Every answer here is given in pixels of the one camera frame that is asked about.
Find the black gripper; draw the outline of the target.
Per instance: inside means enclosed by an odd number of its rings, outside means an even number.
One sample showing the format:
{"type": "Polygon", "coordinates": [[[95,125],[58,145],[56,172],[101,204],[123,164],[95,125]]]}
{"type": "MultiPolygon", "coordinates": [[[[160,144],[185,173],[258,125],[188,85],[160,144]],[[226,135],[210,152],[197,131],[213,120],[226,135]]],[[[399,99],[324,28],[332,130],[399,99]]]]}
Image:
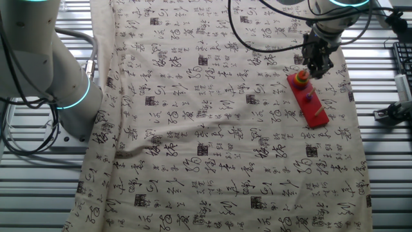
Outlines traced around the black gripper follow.
{"type": "Polygon", "coordinates": [[[332,53],[331,44],[323,39],[305,38],[303,42],[302,55],[303,64],[308,68],[310,73],[315,73],[316,79],[322,79],[323,75],[333,68],[333,62],[330,60],[332,53]]]}

